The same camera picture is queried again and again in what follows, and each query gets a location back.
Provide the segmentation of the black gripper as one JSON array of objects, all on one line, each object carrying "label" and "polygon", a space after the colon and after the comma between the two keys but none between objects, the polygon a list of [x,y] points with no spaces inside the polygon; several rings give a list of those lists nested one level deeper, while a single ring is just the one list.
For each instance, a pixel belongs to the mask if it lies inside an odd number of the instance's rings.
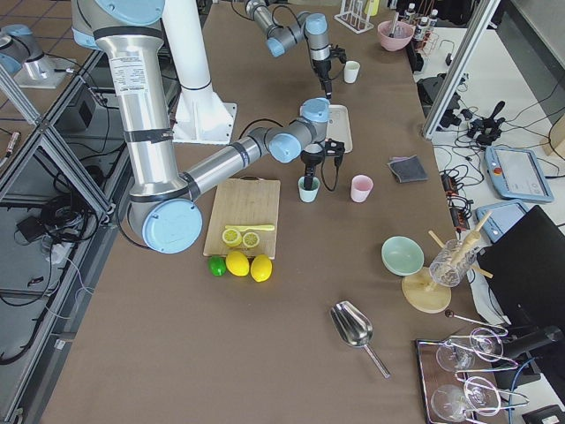
[{"label": "black gripper", "polygon": [[[329,76],[331,69],[331,61],[337,58],[342,64],[343,68],[339,71],[333,78]],[[340,48],[338,45],[333,46],[330,44],[327,47],[327,51],[319,50],[315,53],[311,51],[311,63],[313,66],[314,73],[318,77],[319,81],[322,82],[323,90],[327,99],[332,98],[332,81],[338,76],[340,76],[345,68],[347,62],[347,54],[344,48]]]},{"label": "black gripper", "polygon": [[315,167],[317,165],[322,164],[327,157],[334,157],[334,165],[339,169],[343,162],[344,154],[344,143],[332,139],[307,146],[300,154],[300,159],[305,165],[304,189],[312,189],[314,187]]}]

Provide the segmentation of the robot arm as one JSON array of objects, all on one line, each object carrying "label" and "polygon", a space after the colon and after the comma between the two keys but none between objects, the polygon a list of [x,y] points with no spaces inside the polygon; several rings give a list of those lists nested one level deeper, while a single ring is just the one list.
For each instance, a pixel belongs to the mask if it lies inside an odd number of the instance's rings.
[{"label": "robot arm", "polygon": [[325,94],[305,101],[280,129],[257,129],[232,140],[234,112],[212,86],[193,1],[75,1],[77,44],[104,52],[132,163],[132,229],[148,248],[176,254],[198,238],[195,201],[264,155],[289,163],[326,139],[332,47],[320,13],[302,12],[281,26],[265,1],[249,1],[247,17],[274,56],[306,42]]},{"label": "robot arm", "polygon": [[275,11],[268,9],[268,1],[245,1],[247,17],[254,21],[266,36],[266,45],[273,57],[280,57],[302,41],[309,49],[310,63],[320,81],[321,89],[327,99],[332,98],[332,59],[338,58],[342,64],[347,61],[345,49],[329,41],[326,16],[319,12],[302,11],[295,15],[295,22],[284,26],[275,19]]}]

